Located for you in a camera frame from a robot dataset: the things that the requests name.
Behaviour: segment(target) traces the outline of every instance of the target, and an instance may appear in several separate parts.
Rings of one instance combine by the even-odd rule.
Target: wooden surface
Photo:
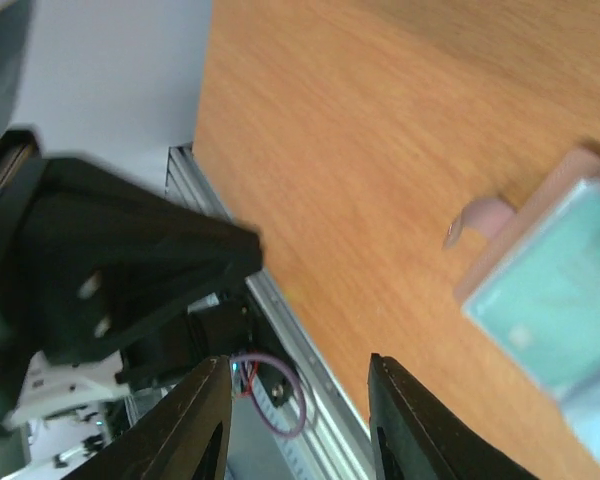
[[[362,415],[380,352],[542,478],[600,478],[452,299],[484,241],[441,249],[600,142],[600,0],[214,3],[195,154]]]

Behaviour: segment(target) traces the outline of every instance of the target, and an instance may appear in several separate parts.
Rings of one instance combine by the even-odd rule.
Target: light blue object
[[[600,461],[600,180],[582,180],[463,310],[558,402]]]

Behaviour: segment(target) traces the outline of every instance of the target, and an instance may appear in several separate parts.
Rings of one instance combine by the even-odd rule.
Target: wooden table
[[[478,195],[521,205],[600,142],[600,0],[215,0],[194,143],[368,415],[369,354],[396,357],[542,478],[600,478],[552,402],[452,287],[443,252]]]

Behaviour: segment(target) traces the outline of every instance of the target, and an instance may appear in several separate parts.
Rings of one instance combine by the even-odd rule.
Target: purple cable
[[[305,423],[307,422],[307,399],[304,396],[304,392],[302,391],[302,387],[300,385],[300,378],[285,364],[282,360],[273,355],[268,355],[266,353],[243,353],[240,355],[236,355],[231,357],[232,363],[240,364],[240,373],[242,375],[243,381],[245,380],[245,372],[246,368],[243,368],[243,364],[247,362],[260,362],[266,363],[267,365],[271,365],[272,367],[278,369],[280,373],[282,373],[286,379],[289,381],[291,386],[293,387],[293,391],[296,394],[296,398],[298,400],[298,408],[300,412],[298,413],[298,423],[295,427],[293,427],[288,432],[283,432],[279,430],[275,425],[273,425],[269,419],[266,417],[262,408],[258,404],[255,395],[251,395],[251,400],[253,401],[253,405],[256,407],[256,412],[264,422],[265,426],[271,430],[276,435],[279,435],[284,438],[295,438],[302,432]]]

